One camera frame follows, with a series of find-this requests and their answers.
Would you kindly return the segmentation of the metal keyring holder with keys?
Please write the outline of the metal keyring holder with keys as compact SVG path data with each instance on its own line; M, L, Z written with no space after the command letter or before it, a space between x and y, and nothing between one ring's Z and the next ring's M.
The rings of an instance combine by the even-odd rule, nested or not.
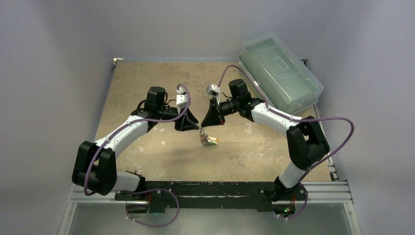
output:
M199 137L203 147L216 146L218 144L218 139L216 137L209 136L205 132L204 128L200 129Z

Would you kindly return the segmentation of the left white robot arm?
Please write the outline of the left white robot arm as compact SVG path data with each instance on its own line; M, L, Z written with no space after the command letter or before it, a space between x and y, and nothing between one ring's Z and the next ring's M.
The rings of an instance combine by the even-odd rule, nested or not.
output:
M107 195L126 191L133 200L146 194L145 177L136 172L117 170L116 159L134 141L147 134L158 123L175 124L177 131L197 130L198 120L190 112L188 88L179 84L174 107L168 104L165 88L152 86L128 118L115 130L94 142L80 144L72 174L72 182L83 187L84 194Z

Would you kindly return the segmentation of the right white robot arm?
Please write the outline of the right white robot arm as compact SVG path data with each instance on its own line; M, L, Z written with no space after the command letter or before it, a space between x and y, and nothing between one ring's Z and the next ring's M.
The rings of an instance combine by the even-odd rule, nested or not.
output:
M288 143L290 162L276 177L272 192L275 201L279 198L287 199L294 193L306 171L330 151L320 125L312 121L312 116L299 118L289 117L286 113L276 114L274 110L267 107L263 99L251 96L242 79L232 80L229 89L231 97L221 101L220 88L215 84L207 86L207 94L211 99L201 127L224 125L226 116L239 113L243 118L264 124L284 134Z

